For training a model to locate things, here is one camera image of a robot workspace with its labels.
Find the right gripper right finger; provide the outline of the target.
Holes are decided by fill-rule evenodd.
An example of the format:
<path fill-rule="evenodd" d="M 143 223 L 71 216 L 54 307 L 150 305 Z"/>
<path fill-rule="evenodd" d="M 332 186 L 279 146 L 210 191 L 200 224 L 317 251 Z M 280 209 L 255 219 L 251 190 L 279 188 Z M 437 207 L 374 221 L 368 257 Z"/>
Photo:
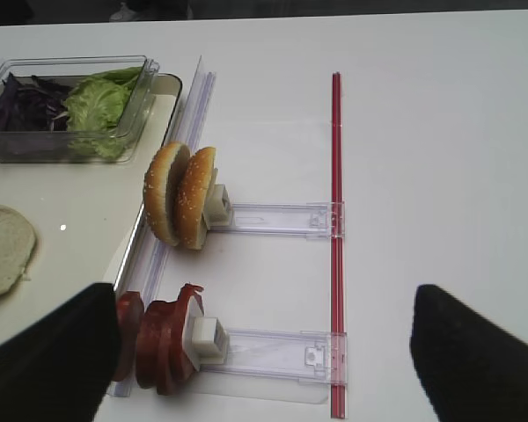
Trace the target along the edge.
<path fill-rule="evenodd" d="M 528 344 L 437 285 L 416 289 L 414 370 L 440 421 L 528 421 Z"/>

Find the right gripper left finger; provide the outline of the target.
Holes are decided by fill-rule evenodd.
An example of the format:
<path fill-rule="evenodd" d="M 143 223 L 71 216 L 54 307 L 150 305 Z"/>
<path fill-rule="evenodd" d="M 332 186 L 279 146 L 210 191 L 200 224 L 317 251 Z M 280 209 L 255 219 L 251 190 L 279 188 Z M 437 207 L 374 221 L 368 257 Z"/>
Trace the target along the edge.
<path fill-rule="evenodd" d="M 92 421 L 120 351 L 114 290 L 94 283 L 0 345 L 0 421 Z"/>

